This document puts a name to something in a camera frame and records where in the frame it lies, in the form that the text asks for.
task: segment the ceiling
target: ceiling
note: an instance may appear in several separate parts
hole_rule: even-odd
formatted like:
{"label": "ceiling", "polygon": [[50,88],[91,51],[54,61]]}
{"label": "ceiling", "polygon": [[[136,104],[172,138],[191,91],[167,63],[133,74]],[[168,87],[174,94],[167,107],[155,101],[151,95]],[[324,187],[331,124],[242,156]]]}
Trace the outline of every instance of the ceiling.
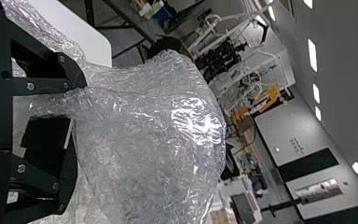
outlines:
{"label": "ceiling", "polygon": [[[358,161],[358,1],[313,0],[313,9],[293,0],[293,17],[274,2],[274,27],[288,48],[296,85],[312,110],[312,84],[319,87],[322,125],[349,164]],[[318,72],[310,67],[308,38],[317,49]]]}

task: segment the metal bracket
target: metal bracket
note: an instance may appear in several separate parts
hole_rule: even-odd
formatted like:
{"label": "metal bracket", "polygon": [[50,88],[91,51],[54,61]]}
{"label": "metal bracket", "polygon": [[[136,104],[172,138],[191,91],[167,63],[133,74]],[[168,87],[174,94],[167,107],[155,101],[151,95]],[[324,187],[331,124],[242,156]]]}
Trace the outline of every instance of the metal bracket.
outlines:
{"label": "metal bracket", "polygon": [[[13,77],[12,58],[26,77]],[[27,223],[62,214],[77,179],[68,118],[31,119],[21,142],[27,148],[24,158],[12,155],[13,96],[85,87],[86,79],[75,61],[51,51],[9,21],[0,3],[0,223]],[[19,199],[7,204],[10,191],[19,193]]]}

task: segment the ceiling light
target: ceiling light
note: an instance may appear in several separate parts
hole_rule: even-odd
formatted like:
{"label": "ceiling light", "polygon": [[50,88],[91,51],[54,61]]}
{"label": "ceiling light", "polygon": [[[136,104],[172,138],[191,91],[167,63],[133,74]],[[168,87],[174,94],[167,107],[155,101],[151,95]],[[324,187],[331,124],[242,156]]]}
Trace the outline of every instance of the ceiling light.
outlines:
{"label": "ceiling light", "polygon": [[322,113],[321,113],[321,110],[318,108],[318,106],[315,106],[315,114],[316,114],[316,118],[318,118],[318,120],[321,121]]}
{"label": "ceiling light", "polygon": [[353,166],[352,166],[352,168],[353,168],[354,172],[355,172],[356,174],[358,174],[358,162],[354,163]]}
{"label": "ceiling light", "polygon": [[310,66],[317,72],[318,61],[316,59],[316,46],[310,39],[308,39],[308,49],[310,50]]}
{"label": "ceiling light", "polygon": [[255,18],[256,18],[258,21],[260,21],[263,25],[267,25],[266,22],[263,20],[263,18],[261,18],[260,15],[257,15]]}
{"label": "ceiling light", "polygon": [[313,84],[313,97],[315,98],[315,101],[318,102],[318,104],[321,103],[319,88],[315,84]]}
{"label": "ceiling light", "polygon": [[272,20],[273,20],[273,21],[276,21],[276,20],[275,20],[274,9],[273,9],[272,7],[268,7],[268,12],[269,12],[269,15],[271,16]]}
{"label": "ceiling light", "polygon": [[304,3],[305,3],[308,7],[313,8],[312,0],[304,0]]}

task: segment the white table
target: white table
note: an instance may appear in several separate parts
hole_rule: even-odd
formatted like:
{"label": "white table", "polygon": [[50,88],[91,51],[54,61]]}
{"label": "white table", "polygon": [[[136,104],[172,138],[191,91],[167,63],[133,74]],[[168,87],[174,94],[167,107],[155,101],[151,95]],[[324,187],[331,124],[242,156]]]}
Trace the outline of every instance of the white table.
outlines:
{"label": "white table", "polygon": [[112,48],[97,30],[57,0],[28,0],[56,29],[74,40],[90,63],[112,67]]}

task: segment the plastic wrap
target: plastic wrap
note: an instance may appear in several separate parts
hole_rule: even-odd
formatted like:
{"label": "plastic wrap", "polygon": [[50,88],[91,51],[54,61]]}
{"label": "plastic wrap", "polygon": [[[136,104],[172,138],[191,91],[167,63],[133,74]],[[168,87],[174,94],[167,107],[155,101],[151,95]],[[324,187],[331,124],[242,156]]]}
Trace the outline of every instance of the plastic wrap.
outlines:
{"label": "plastic wrap", "polygon": [[62,216],[35,223],[203,223],[225,164],[226,124],[196,66],[174,51],[127,69],[87,63],[78,45],[26,1],[2,1],[11,20],[74,58],[89,83],[65,94],[14,98],[16,150],[33,116],[76,121],[74,196]]}

